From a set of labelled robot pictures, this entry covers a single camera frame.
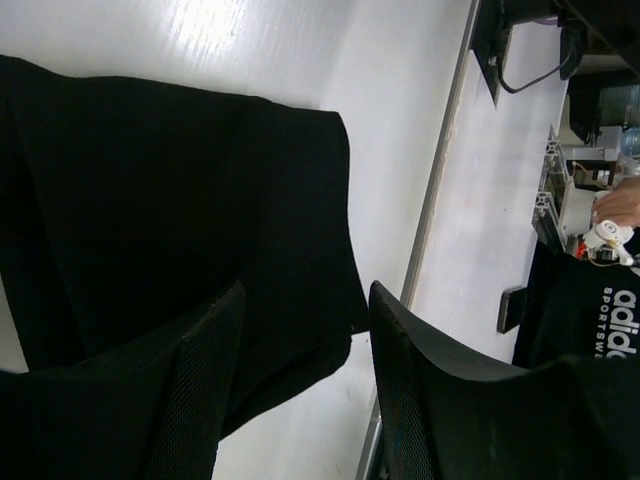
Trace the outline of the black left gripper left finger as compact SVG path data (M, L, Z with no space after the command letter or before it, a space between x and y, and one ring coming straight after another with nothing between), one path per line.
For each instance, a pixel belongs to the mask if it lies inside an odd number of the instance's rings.
M234 284L68 368L1 375L5 479L208 479L243 325Z

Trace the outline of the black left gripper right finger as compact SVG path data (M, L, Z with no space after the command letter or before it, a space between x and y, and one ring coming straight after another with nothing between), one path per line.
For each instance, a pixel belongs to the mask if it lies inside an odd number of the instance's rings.
M639 364L564 357L526 370L369 294L382 435L394 479L635 479Z

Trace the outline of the black skirt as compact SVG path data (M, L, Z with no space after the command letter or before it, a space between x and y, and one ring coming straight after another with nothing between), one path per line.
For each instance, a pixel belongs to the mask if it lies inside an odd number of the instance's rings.
M222 432L330 376L367 307L335 112L1 60L1 275L32 369L245 291Z

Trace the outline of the operator bare hand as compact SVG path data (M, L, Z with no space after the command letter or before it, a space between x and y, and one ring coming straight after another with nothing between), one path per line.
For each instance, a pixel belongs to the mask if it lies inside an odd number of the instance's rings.
M623 179L617 187L597 200L592 222L611 221L619 227L638 228L640 224L640 186L638 177Z

